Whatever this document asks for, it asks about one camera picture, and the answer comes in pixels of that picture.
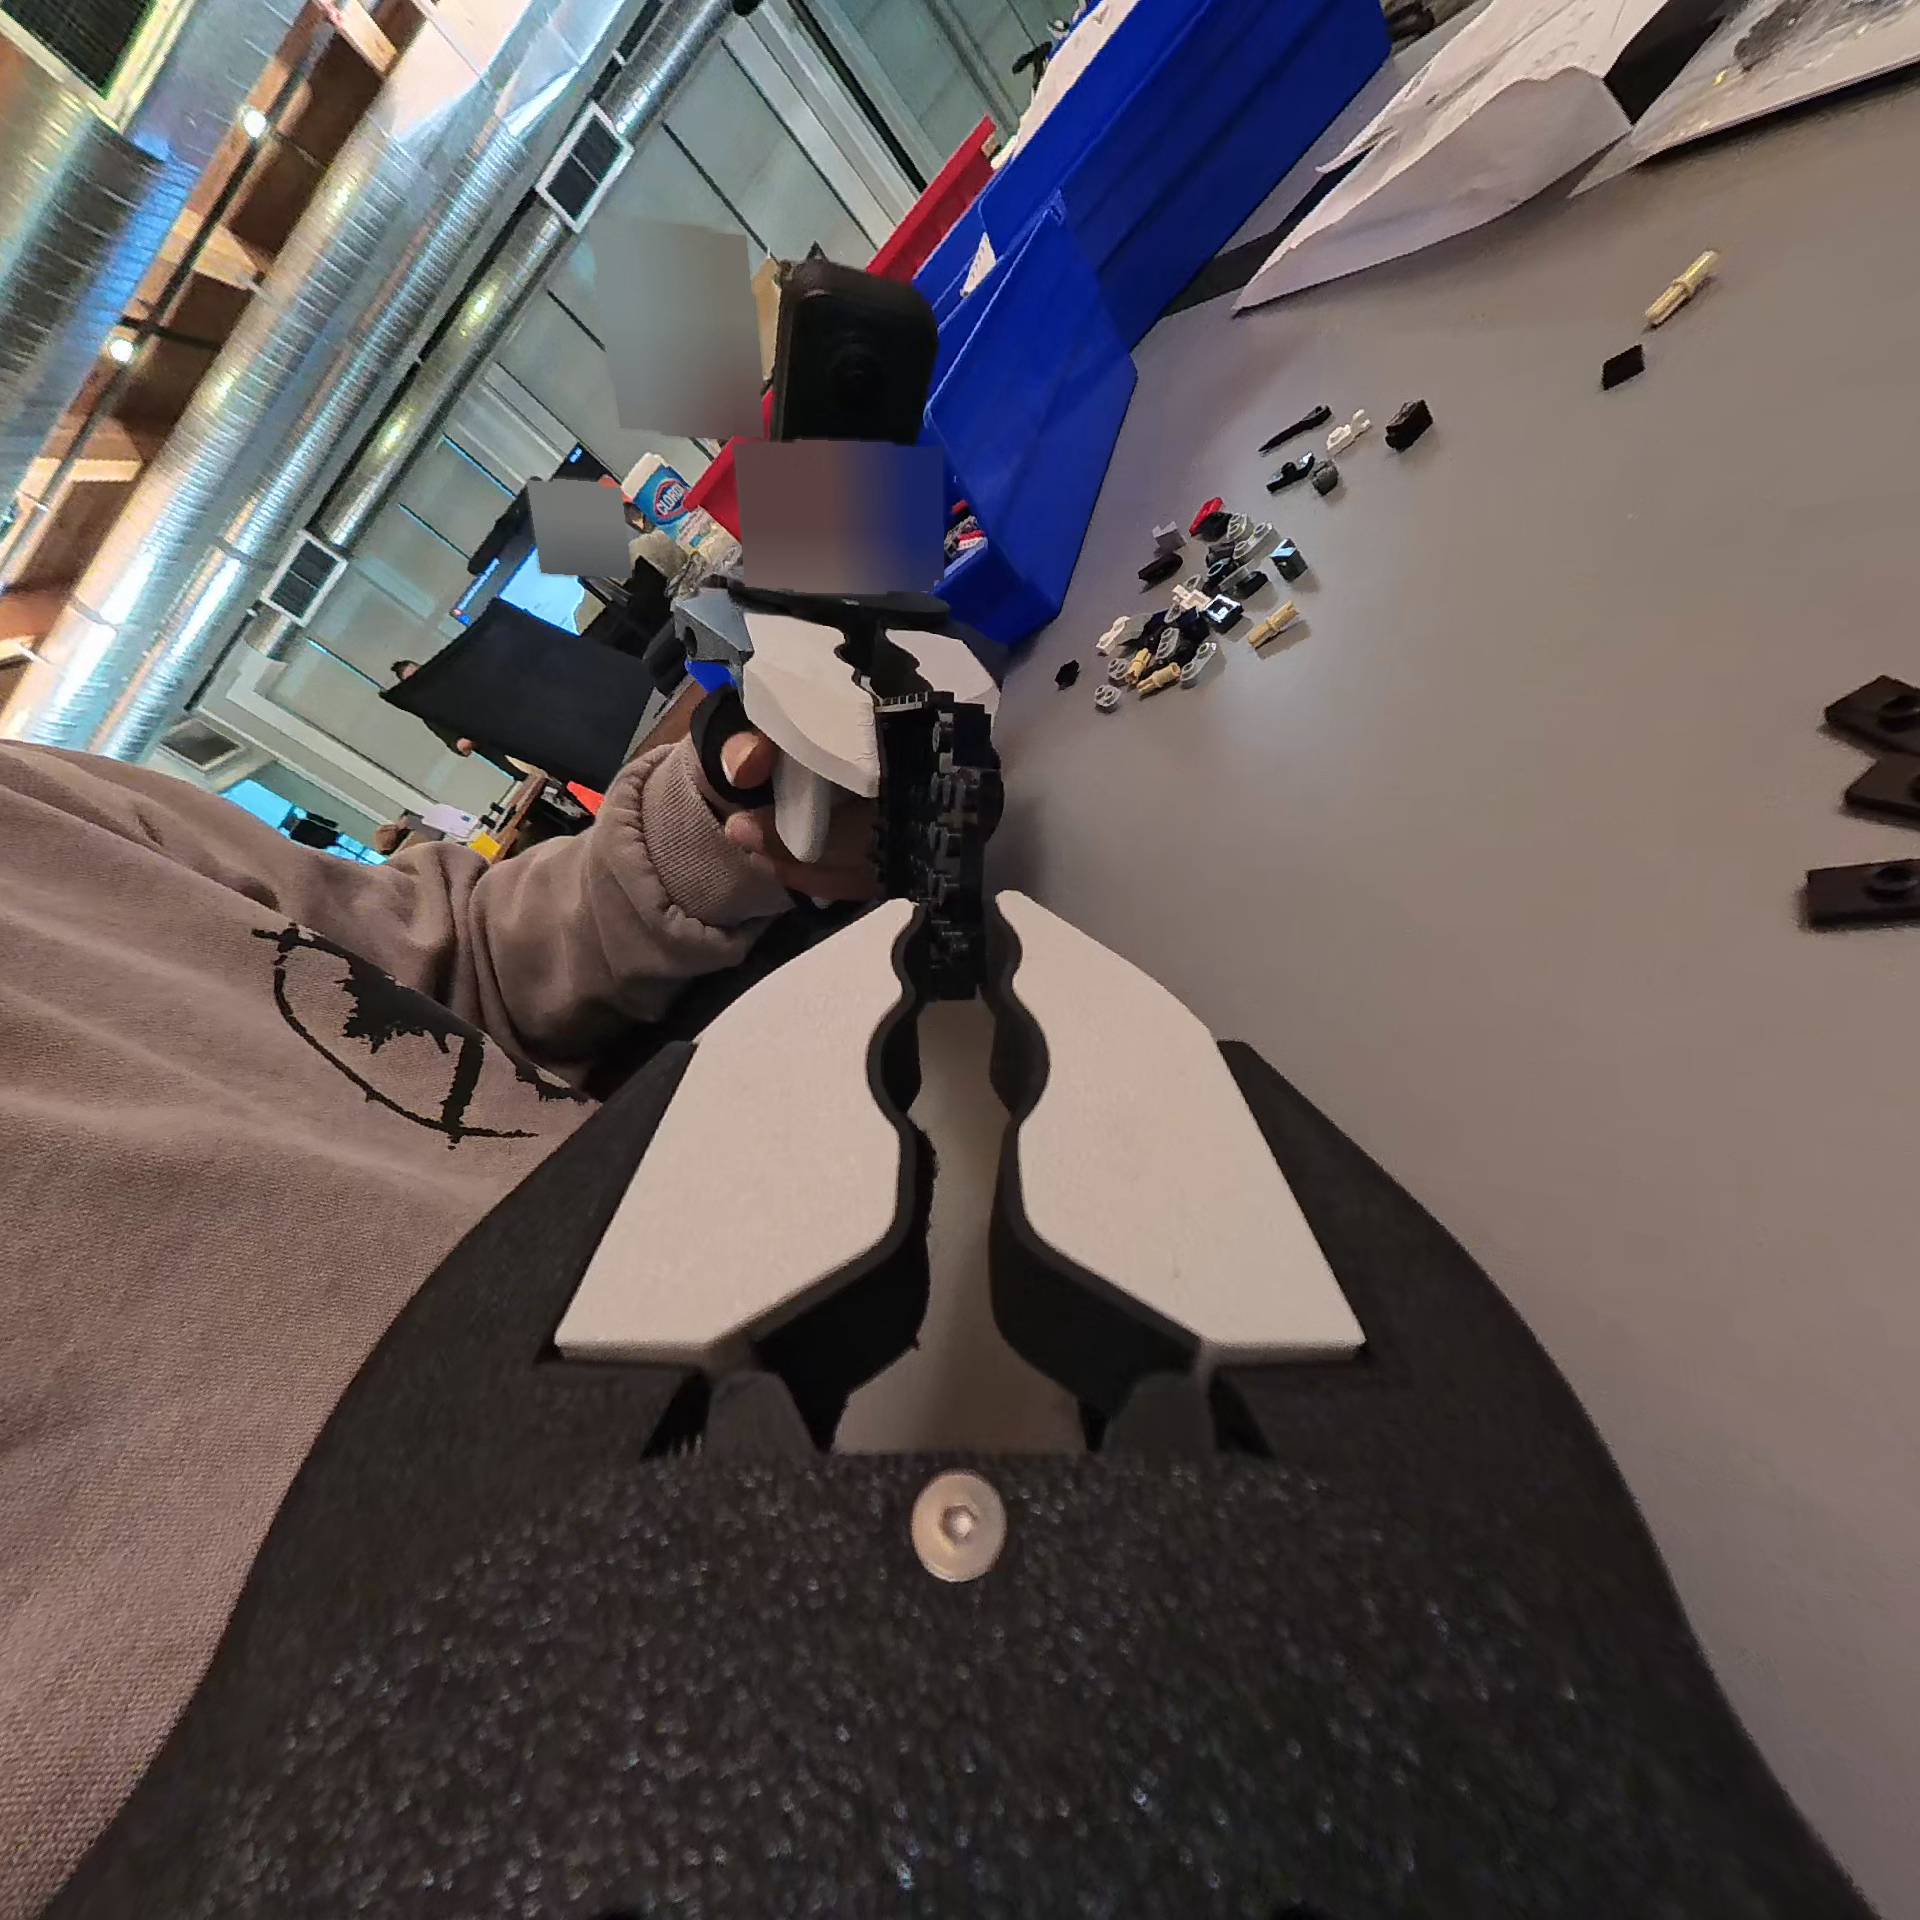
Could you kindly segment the metal air duct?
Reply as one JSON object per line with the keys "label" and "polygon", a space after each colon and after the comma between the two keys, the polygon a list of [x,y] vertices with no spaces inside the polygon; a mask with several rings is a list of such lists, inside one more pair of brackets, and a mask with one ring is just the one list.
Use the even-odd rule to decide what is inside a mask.
{"label": "metal air duct", "polygon": [[461,268],[561,153],[646,4],[423,11],[67,589],[5,738],[149,751],[269,577],[325,473],[402,384]]}

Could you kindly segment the clear bag of black parts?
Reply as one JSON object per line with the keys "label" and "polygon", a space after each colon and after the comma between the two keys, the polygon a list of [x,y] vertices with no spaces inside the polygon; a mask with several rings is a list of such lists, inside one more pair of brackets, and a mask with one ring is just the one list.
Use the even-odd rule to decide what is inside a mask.
{"label": "clear bag of black parts", "polygon": [[1630,130],[1580,179],[1590,192],[1651,159],[1917,68],[1917,1],[1741,1],[1687,59],[1628,64]]}

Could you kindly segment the wide blue plastic bin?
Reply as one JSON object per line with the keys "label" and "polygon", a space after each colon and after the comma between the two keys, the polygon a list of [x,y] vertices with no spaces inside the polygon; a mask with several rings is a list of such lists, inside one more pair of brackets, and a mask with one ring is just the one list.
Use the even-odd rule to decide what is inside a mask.
{"label": "wide blue plastic bin", "polygon": [[983,192],[979,292],[1057,212],[1138,343],[1386,56],[1380,1],[1133,4]]}

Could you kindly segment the white air vent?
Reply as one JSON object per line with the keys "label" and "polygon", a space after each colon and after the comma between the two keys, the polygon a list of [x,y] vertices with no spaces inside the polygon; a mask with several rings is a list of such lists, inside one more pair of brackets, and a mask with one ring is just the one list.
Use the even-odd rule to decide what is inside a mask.
{"label": "white air vent", "polygon": [[586,228],[635,153],[632,139],[601,104],[589,104],[542,167],[535,193],[568,232]]}
{"label": "white air vent", "polygon": [[303,626],[325,606],[346,568],[349,556],[341,547],[303,529],[271,573],[258,601]]}

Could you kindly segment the printed white paper bag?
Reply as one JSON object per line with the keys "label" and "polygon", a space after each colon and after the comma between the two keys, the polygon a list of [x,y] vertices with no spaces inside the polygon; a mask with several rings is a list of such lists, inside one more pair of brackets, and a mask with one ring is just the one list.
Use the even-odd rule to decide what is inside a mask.
{"label": "printed white paper bag", "polygon": [[1323,171],[1333,190],[1235,301],[1249,313],[1484,228],[1630,132],[1614,65],[1660,1],[1495,1]]}

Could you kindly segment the person's left hand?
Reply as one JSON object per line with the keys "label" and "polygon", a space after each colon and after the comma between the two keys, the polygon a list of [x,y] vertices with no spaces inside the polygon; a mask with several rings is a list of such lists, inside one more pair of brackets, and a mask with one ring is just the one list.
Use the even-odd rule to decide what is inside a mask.
{"label": "person's left hand", "polygon": [[773,788],[788,764],[781,744],[734,718],[739,696],[713,689],[692,712],[695,774],[729,843],[764,877],[799,898],[821,902],[875,899],[882,886],[875,861],[879,802],[833,788],[829,836],[814,860],[800,857],[785,837],[777,807],[748,805],[746,797]]}

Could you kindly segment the black office chair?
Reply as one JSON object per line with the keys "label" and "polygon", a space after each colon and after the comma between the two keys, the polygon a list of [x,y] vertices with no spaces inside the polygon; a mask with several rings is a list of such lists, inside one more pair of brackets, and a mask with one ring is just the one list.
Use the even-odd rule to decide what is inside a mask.
{"label": "black office chair", "polygon": [[602,793],[654,693],[644,660],[493,601],[381,697],[478,750]]}

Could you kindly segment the red plastic bin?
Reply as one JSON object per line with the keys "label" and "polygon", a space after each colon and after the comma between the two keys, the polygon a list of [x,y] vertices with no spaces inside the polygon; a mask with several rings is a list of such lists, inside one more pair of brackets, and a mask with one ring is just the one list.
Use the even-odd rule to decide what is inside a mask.
{"label": "red plastic bin", "polygon": [[984,115],[879,246],[870,275],[910,282],[995,179],[998,125]]}

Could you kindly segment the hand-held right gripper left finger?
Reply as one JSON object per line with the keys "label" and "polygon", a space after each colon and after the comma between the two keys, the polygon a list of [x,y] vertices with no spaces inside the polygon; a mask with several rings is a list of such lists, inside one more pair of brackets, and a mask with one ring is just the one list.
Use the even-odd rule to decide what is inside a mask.
{"label": "hand-held right gripper left finger", "polygon": [[930,1303],[925,942],[882,902],[710,1020],[557,1324],[565,1361],[767,1373],[835,1448]]}

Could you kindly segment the black brick chassis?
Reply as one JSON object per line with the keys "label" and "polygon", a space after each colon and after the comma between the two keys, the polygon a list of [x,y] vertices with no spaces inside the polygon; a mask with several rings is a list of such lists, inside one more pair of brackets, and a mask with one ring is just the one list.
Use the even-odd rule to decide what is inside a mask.
{"label": "black brick chassis", "polygon": [[909,974],[929,999],[970,999],[988,967],[987,860],[1004,809],[995,718],[916,689],[876,706],[875,865],[914,909]]}

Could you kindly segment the computer monitor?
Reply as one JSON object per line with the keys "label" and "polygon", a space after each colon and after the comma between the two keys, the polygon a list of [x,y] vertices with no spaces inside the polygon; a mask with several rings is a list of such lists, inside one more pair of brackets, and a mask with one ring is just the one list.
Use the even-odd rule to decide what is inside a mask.
{"label": "computer monitor", "polygon": [[583,577],[544,571],[531,538],[503,546],[493,561],[469,582],[446,617],[469,626],[494,601],[568,632],[580,630],[583,603],[589,603],[589,617],[597,617],[602,606]]}

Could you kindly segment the pile of small bricks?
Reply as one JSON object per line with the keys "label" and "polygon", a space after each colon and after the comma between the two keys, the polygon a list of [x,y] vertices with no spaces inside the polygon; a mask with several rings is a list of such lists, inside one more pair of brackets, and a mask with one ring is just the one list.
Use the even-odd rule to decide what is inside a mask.
{"label": "pile of small bricks", "polygon": [[[1385,421],[1362,408],[1336,419],[1319,405],[1260,444],[1262,454],[1282,454],[1262,492],[1285,507],[1336,501],[1358,444],[1375,435],[1390,454],[1407,454],[1432,426],[1426,395],[1404,399]],[[1112,619],[1088,655],[1067,658],[1057,674],[1061,692],[1087,689],[1103,714],[1210,683],[1231,644],[1254,660],[1282,650],[1305,627],[1302,595],[1320,586],[1298,535],[1221,493],[1205,497],[1188,522],[1156,526],[1137,580],[1149,606]]]}

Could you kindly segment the beige hoodie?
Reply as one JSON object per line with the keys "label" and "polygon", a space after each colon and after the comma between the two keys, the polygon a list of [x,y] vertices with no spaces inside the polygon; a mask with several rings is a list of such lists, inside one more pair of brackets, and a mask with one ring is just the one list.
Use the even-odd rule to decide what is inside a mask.
{"label": "beige hoodie", "polygon": [[5,1916],[175,1729],[335,1403],[583,1118],[522,876],[5,748]]}

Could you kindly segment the person's left forearm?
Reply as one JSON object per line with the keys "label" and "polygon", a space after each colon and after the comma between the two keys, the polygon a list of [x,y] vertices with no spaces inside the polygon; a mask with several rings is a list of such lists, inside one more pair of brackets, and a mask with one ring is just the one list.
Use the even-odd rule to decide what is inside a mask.
{"label": "person's left forearm", "polygon": [[446,841],[379,867],[360,951],[521,1063],[586,1091],[691,983],[791,908],[684,738],[627,765],[577,836],[484,861]]}

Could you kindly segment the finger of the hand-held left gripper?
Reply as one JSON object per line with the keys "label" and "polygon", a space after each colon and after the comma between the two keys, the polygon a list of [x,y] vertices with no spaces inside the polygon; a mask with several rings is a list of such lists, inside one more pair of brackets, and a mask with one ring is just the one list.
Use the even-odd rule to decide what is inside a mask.
{"label": "finger of the hand-held left gripper", "polygon": [[806,617],[748,617],[741,665],[748,724],[786,758],[852,797],[881,791],[873,689],[860,682],[839,627]]}
{"label": "finger of the hand-held left gripper", "polygon": [[937,696],[960,706],[997,707],[1000,685],[964,636],[925,630],[884,632],[884,696]]}

